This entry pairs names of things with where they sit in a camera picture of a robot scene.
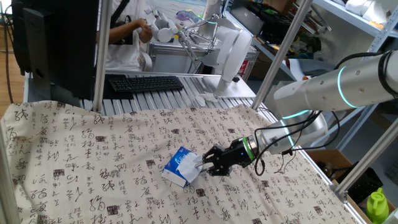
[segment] storage box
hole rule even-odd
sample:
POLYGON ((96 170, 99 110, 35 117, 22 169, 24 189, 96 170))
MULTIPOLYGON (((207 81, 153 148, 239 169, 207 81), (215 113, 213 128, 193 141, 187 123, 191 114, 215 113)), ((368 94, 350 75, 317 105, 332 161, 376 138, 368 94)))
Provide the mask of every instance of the storage box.
POLYGON ((272 60, 269 59, 269 57, 267 57, 264 53, 262 53, 261 51, 259 51, 259 55, 257 57, 256 62, 254 63, 254 66, 251 70, 250 73, 250 77, 251 79, 253 77, 259 79, 259 80, 263 80, 266 75, 267 72, 269 70, 269 67, 272 64, 272 60))
POLYGON ((272 6, 285 16, 287 15, 294 2, 296 2, 296 0, 262 0, 263 4, 272 6))
MULTIPOLYGON (((325 149, 325 150, 316 150, 316 151, 306 151, 306 153, 311 157, 311 159, 317 162, 330 162, 333 164, 333 167, 348 167, 352 166, 353 163, 344 156, 338 149, 325 149)), ((341 176, 342 172, 336 173, 336 178, 341 176)), ((354 201, 349 197, 349 203, 355 208, 355 210, 359 213, 359 215, 366 221, 368 224, 372 224, 372 222, 368 219, 366 214, 355 204, 354 201)), ((393 204, 388 201, 389 212, 391 213, 396 208, 393 204)))

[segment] black cable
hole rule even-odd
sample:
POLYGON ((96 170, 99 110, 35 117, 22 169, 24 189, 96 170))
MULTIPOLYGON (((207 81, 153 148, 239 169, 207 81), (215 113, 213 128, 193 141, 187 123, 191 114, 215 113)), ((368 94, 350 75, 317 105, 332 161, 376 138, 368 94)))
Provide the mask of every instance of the black cable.
MULTIPOLYGON (((10 21, 11 21, 10 18, 8 18, 7 14, 5 14, 5 17, 7 18, 7 25, 6 25, 6 22, 4 21, 4 17, 3 17, 4 25, 11 27, 11 32, 14 33, 14 31, 12 30, 12 24, 10 23, 10 21)), ((10 37, 11 44, 14 44, 14 40, 12 39, 11 32, 9 29, 7 29, 7 33, 8 33, 8 36, 10 37)))
POLYGON ((10 103, 14 103, 14 100, 12 100, 12 93, 11 93, 11 84, 10 84, 10 73, 9 73, 9 62, 8 62, 8 41, 7 41, 7 27, 6 27, 6 21, 4 20, 4 13, 2 13, 1 9, 1 17, 4 22, 4 44, 6 45, 6 78, 7 78, 7 87, 8 87, 8 96, 10 97, 10 103))
POLYGON ((264 161, 261 162, 262 168, 263 168, 261 173, 258 173, 257 165, 258 165, 258 163, 259 163, 259 160, 261 160, 261 156, 262 156, 271 146, 273 146, 275 143, 279 142, 280 140, 282 140, 282 139, 284 139, 284 138, 286 138, 286 137, 288 137, 288 136, 291 136, 291 135, 293 135, 293 134, 295 134, 295 133, 297 133, 297 132, 299 132, 299 131, 302 131, 304 128, 308 127, 310 124, 312 124, 312 123, 316 120, 316 118, 320 115, 321 112, 322 112, 322 111, 319 111, 315 116, 313 116, 313 117, 311 117, 311 118, 307 118, 305 121, 301 121, 301 122, 299 122, 299 123, 290 124, 290 125, 286 125, 286 126, 279 126, 279 127, 257 128, 257 129, 254 131, 254 137, 256 138, 256 143, 257 143, 257 145, 258 145, 258 139, 257 139, 257 134, 256 134, 258 130, 277 129, 277 128, 287 128, 287 127, 289 127, 289 126, 296 126, 296 125, 298 125, 298 124, 303 124, 303 123, 308 122, 307 124, 304 124, 300 129, 295 130, 295 131, 292 131, 291 133, 288 133, 288 134, 286 134, 286 135, 280 137, 279 139, 276 139, 276 140, 272 141, 269 145, 267 145, 266 148, 265 148, 263 151, 261 151, 261 152, 258 154, 258 156, 257 156, 256 163, 255 163, 255 165, 254 165, 254 171, 256 172, 256 174, 257 174, 258 176, 261 176, 261 175, 264 173, 264 171, 265 171, 264 161))
MULTIPOLYGON (((298 141, 299 141, 299 139, 300 139, 302 133, 303 133, 303 127, 301 127, 301 131, 300 131, 300 134, 299 134, 298 138, 297 138, 296 141, 294 142, 293 146, 290 147, 290 149, 286 151, 286 154, 292 153, 292 149, 293 149, 293 147, 295 147, 295 145, 298 143, 298 141)), ((288 165, 290 162, 292 162, 292 161, 294 160, 294 158, 296 157, 296 154, 297 154, 297 153, 294 152, 293 158, 292 158, 291 160, 289 160, 289 161, 286 163, 285 167, 283 167, 283 166, 284 166, 284 160, 283 160, 283 158, 284 158, 284 155, 285 155, 285 154, 282 154, 282 166, 280 167, 280 169, 279 169, 278 171, 276 171, 276 172, 274 172, 274 173, 276 174, 276 173, 280 172, 281 174, 284 174, 287 165, 288 165)))
POLYGON ((349 55, 349 56, 343 58, 339 63, 337 63, 337 65, 335 66, 335 70, 338 69, 342 63, 344 63, 348 60, 351 60, 353 58, 377 56, 380 54, 383 54, 383 52, 363 52, 363 53, 356 53, 356 54, 349 55))
POLYGON ((266 110, 266 111, 270 112, 272 115, 275 116, 275 114, 274 114, 270 109, 263 108, 263 107, 259 107, 259 109, 260 109, 260 110, 266 110))
POLYGON ((223 3, 223 8, 222 8, 222 10, 221 10, 221 17, 226 17, 226 15, 225 15, 225 3, 226 3, 226 0, 224 0, 224 3, 223 3))
POLYGON ((326 147, 328 145, 330 145, 334 140, 336 140, 338 133, 340 132, 340 121, 337 118, 337 115, 334 111, 331 112, 333 114, 333 116, 335 117, 335 119, 337 120, 337 132, 335 134, 335 136, 333 137, 333 139, 331 139, 328 143, 325 143, 322 146, 317 146, 317 147, 305 147, 305 148, 301 148, 301 149, 293 149, 292 151, 298 151, 298 150, 311 150, 311 149, 320 149, 322 147, 326 147))

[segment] tablecloth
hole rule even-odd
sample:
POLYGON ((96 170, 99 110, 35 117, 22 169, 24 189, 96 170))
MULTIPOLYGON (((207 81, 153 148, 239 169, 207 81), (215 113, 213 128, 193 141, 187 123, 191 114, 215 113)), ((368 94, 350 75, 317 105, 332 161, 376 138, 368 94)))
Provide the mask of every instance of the tablecloth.
POLYGON ((22 223, 354 223, 299 153, 265 153, 260 177, 160 176, 181 146, 203 154, 268 124, 244 105, 101 116, 42 101, 11 105, 1 131, 22 223))

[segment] cable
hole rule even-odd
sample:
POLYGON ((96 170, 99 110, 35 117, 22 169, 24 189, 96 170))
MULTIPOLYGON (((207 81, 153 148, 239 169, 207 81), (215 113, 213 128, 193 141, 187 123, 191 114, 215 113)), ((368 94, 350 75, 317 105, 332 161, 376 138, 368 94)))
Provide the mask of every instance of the cable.
POLYGON ((274 114, 270 109, 263 108, 263 107, 259 107, 259 109, 260 109, 260 110, 266 110, 266 111, 270 112, 272 115, 275 116, 275 114, 274 114))
POLYGON ((11 84, 10 84, 10 73, 9 73, 9 59, 8 59, 8 41, 7 41, 7 27, 6 27, 6 21, 4 20, 4 13, 1 8, 1 17, 3 19, 4 23, 4 44, 6 46, 6 78, 7 78, 7 87, 8 87, 8 96, 10 97, 10 103, 14 103, 14 100, 12 100, 12 93, 11 93, 11 84))
POLYGON ((336 121, 337 121, 337 132, 335 134, 335 136, 333 137, 333 139, 331 139, 328 143, 325 143, 322 146, 317 146, 317 147, 305 147, 305 148, 301 148, 301 149, 293 149, 292 151, 298 151, 298 150, 312 150, 312 149, 320 149, 323 147, 326 147, 328 145, 330 145, 334 140, 336 140, 339 132, 340 132, 340 120, 337 118, 337 115, 334 111, 331 112, 333 114, 333 116, 335 117, 336 121))
POLYGON ((226 15, 225 15, 225 3, 226 3, 226 0, 224 0, 224 3, 223 3, 223 8, 221 10, 221 17, 224 16, 226 18, 226 15))
POLYGON ((349 55, 349 56, 343 58, 339 63, 337 63, 337 65, 335 66, 335 70, 338 69, 342 63, 344 63, 348 60, 351 60, 353 58, 377 56, 380 54, 383 54, 383 52, 364 52, 364 53, 356 53, 356 54, 349 55))
MULTIPOLYGON (((297 138, 296 141, 294 142, 293 146, 290 147, 290 149, 286 151, 286 154, 292 152, 293 147, 295 147, 295 145, 298 143, 298 141, 299 141, 299 139, 300 139, 302 133, 303 133, 303 127, 301 127, 300 134, 299 134, 298 138, 297 138)), ((282 165, 281 165, 280 169, 279 169, 278 171, 274 172, 274 173, 276 174, 276 173, 279 172, 279 173, 281 173, 281 174, 284 174, 287 165, 288 165, 290 162, 292 162, 292 161, 294 160, 294 158, 296 157, 296 154, 297 154, 297 152, 294 152, 293 158, 292 158, 291 160, 289 160, 289 161, 286 163, 285 167, 284 167, 284 160, 283 160, 283 158, 284 158, 284 155, 285 155, 285 154, 282 153, 282 165)))
POLYGON ((276 139, 276 140, 272 141, 269 145, 267 145, 266 148, 265 148, 263 151, 261 151, 261 152, 258 154, 258 156, 257 156, 256 163, 255 163, 255 165, 254 165, 254 171, 256 172, 256 174, 257 174, 258 176, 261 176, 261 175, 264 173, 264 171, 265 171, 265 163, 264 163, 263 160, 261 160, 261 156, 262 156, 271 146, 273 146, 275 143, 279 142, 280 140, 282 140, 282 139, 284 139, 284 138, 286 138, 286 137, 288 137, 288 136, 291 136, 291 135, 293 135, 293 134, 295 134, 295 133, 297 133, 297 132, 299 132, 299 131, 302 131, 304 128, 306 128, 306 127, 308 127, 309 125, 311 125, 311 124, 316 120, 316 118, 320 115, 321 112, 322 112, 322 111, 319 111, 315 116, 313 116, 313 117, 311 117, 311 118, 310 118, 310 116, 311 116, 311 115, 310 115, 309 118, 307 118, 305 121, 301 121, 301 122, 299 122, 299 123, 290 124, 290 125, 286 125, 286 126, 279 126, 279 127, 257 128, 257 129, 254 131, 254 137, 256 138, 256 143, 257 143, 257 145, 258 145, 258 139, 257 139, 257 134, 256 134, 258 130, 277 129, 277 128, 287 128, 287 127, 290 127, 290 126, 296 126, 296 125, 298 125, 298 124, 303 124, 303 123, 308 122, 307 124, 304 124, 300 129, 295 130, 295 131, 292 131, 291 133, 288 133, 288 134, 286 134, 286 135, 280 137, 279 139, 276 139), (261 160, 261 164, 262 164, 262 168, 263 168, 263 169, 262 169, 262 172, 261 172, 261 173, 258 173, 257 165, 258 165, 258 163, 259 163, 260 160, 261 160))
POLYGON ((193 62, 191 62, 191 65, 188 68, 188 74, 191 74, 190 72, 191 72, 192 64, 193 64, 193 62))

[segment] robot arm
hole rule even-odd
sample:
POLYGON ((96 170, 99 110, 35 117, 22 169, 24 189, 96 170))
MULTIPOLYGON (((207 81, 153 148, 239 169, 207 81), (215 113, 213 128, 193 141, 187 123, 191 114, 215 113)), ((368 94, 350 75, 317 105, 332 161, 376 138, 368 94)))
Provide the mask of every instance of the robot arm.
MULTIPOLYGON (((274 98, 282 120, 268 126, 281 127, 303 123, 313 111, 338 111, 392 100, 398 96, 398 51, 373 57, 365 62, 343 67, 310 80, 284 86, 275 92, 274 98)), ((268 147, 271 154, 288 151, 292 146, 312 142, 328 131, 323 116, 298 132, 303 125, 288 128, 265 129, 251 136, 234 140, 223 149, 214 146, 205 155, 203 163, 212 162, 210 175, 228 175, 230 167, 248 166, 268 147), (272 142, 294 133, 270 146, 272 142)))

